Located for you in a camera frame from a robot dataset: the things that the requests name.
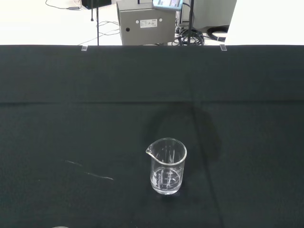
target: table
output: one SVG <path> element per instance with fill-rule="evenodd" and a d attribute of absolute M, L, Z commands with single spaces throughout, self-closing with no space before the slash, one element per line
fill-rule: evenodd
<path fill-rule="evenodd" d="M 302 227 L 303 49 L 0 46 L 0 226 Z M 173 196 L 162 137 L 188 149 Z"/>

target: electronic device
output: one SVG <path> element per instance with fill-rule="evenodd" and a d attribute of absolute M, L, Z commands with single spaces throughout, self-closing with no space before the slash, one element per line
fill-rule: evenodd
<path fill-rule="evenodd" d="M 88 10 L 91 10 L 92 8 L 93 9 L 96 8 L 97 5 L 99 7 L 111 5 L 112 0 L 81 0 L 81 3 Z"/>
<path fill-rule="evenodd" d="M 237 0 L 194 1 L 194 28 L 206 32 L 208 27 L 230 25 L 236 2 Z M 190 0 L 184 0 L 184 3 L 189 4 Z M 177 12 L 179 25 L 186 26 L 189 23 L 189 11 L 189 7 L 183 5 L 181 12 Z"/>
<path fill-rule="evenodd" d="M 173 10 L 159 10 L 153 4 L 136 0 L 117 1 L 120 36 L 123 45 L 162 44 L 174 41 Z"/>
<path fill-rule="evenodd" d="M 181 11 L 183 0 L 153 0 L 157 9 Z"/>

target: beaker spout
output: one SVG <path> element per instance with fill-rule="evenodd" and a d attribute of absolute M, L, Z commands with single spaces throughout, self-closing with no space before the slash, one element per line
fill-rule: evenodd
<path fill-rule="evenodd" d="M 149 149 L 146 150 L 146 153 L 150 156 L 152 155 L 152 151 L 150 151 Z"/>

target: glass object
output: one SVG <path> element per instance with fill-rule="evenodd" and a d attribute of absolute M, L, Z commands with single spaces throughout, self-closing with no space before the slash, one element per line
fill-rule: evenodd
<path fill-rule="evenodd" d="M 176 193 L 182 182 L 187 149 L 180 141 L 164 138 L 152 143 L 146 153 L 151 158 L 151 185 L 164 195 Z"/>

